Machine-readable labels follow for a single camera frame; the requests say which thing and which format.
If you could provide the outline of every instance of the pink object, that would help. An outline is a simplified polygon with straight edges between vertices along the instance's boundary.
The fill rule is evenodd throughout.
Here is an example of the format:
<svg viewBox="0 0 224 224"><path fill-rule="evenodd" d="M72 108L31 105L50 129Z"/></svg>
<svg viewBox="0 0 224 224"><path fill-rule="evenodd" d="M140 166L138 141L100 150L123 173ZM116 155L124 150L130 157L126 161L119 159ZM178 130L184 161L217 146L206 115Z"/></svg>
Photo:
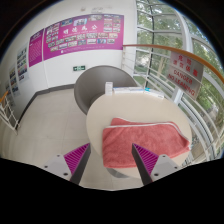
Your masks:
<svg viewBox="0 0 224 224"><path fill-rule="evenodd" d="M159 156L156 155L155 153L149 151L148 149L141 147L140 145L134 144L134 146L135 146L136 151L138 152L139 157L141 158L148 174L150 175L159 159Z"/></svg>
<svg viewBox="0 0 224 224"><path fill-rule="evenodd" d="M103 130L103 163L108 168L136 167L132 143L170 158L188 152L190 142L173 122L140 123L114 118Z"/></svg>
<svg viewBox="0 0 224 224"><path fill-rule="evenodd" d="M71 152L64 155L65 161L72 174L75 172L76 168L78 167L79 162L82 159L82 156L88 146L89 146L89 143L77 149L74 149Z"/></svg>

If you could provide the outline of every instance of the small sign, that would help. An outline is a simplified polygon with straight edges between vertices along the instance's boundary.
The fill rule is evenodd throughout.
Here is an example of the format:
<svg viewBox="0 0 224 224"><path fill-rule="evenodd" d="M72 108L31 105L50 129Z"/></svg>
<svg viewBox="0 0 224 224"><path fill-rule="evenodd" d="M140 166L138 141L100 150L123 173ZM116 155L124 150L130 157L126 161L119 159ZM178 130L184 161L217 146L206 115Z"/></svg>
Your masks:
<svg viewBox="0 0 224 224"><path fill-rule="evenodd" d="M203 65L184 55L171 52L167 79L196 100L201 87Z"/></svg>
<svg viewBox="0 0 224 224"><path fill-rule="evenodd" d="M86 70L86 66L82 65L73 67L73 71L81 71L81 70Z"/></svg>

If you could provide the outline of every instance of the poster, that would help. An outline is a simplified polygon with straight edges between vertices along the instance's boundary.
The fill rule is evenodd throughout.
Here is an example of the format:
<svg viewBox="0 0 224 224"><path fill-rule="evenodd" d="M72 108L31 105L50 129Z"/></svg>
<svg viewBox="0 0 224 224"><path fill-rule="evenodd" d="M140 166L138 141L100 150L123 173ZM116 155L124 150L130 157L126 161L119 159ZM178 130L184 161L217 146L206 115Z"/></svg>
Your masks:
<svg viewBox="0 0 224 224"><path fill-rule="evenodd" d="M5 83L5 90L8 91L7 100L9 101L10 107L14 107L15 102L13 100L12 92L11 92L11 89L10 89L10 86L9 86L9 80Z"/></svg>
<svg viewBox="0 0 224 224"><path fill-rule="evenodd" d="M19 77L19 83L24 82L29 79L29 75L27 72L27 44L22 47L17 53L17 71Z"/></svg>
<svg viewBox="0 0 224 224"><path fill-rule="evenodd" d="M44 31L44 60L77 51L123 50L124 16L91 14L57 22Z"/></svg>
<svg viewBox="0 0 224 224"><path fill-rule="evenodd" d="M29 67L42 62L42 39L44 29L30 37L29 43Z"/></svg>
<svg viewBox="0 0 224 224"><path fill-rule="evenodd" d="M171 52L167 79L196 100L201 87L203 65L192 58Z"/></svg>
<svg viewBox="0 0 224 224"><path fill-rule="evenodd" d="M9 69L9 79L10 79L11 90L14 97L19 96L20 92L19 92L18 82L16 79L15 64Z"/></svg>

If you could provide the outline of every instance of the sign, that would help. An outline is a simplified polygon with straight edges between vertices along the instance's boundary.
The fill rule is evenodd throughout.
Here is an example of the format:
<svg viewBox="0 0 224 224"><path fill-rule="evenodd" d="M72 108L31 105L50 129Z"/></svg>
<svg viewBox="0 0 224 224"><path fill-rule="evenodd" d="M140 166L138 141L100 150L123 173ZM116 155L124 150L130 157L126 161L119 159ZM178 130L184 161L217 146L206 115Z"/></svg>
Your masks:
<svg viewBox="0 0 224 224"><path fill-rule="evenodd" d="M201 86L203 65L189 57L171 52L167 79L196 100Z"/></svg>
<svg viewBox="0 0 224 224"><path fill-rule="evenodd" d="M81 70L86 70L86 66L82 65L73 67L73 71L81 71Z"/></svg>
<svg viewBox="0 0 224 224"><path fill-rule="evenodd" d="M42 39L43 39L44 29L35 33L30 37L29 44L29 66L42 62Z"/></svg>
<svg viewBox="0 0 224 224"><path fill-rule="evenodd" d="M123 50L124 16L90 14L69 18L44 31L44 60L87 50Z"/></svg>

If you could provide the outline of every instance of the gray chair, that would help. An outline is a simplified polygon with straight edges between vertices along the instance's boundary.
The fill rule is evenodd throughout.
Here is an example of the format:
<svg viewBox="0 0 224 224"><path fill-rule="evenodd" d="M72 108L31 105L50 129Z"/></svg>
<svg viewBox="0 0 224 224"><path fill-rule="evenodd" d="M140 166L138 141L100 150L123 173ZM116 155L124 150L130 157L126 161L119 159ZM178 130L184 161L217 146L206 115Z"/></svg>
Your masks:
<svg viewBox="0 0 224 224"><path fill-rule="evenodd" d="M84 114L97 98L105 94L106 82L113 82L113 87L137 87L135 80L119 68L102 65L86 70L74 86L76 103Z"/></svg>

